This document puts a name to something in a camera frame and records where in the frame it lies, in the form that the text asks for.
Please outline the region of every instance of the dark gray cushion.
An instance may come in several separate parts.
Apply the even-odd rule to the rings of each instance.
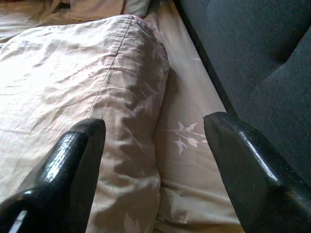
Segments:
[[[311,185],[311,1],[181,5],[237,115]]]

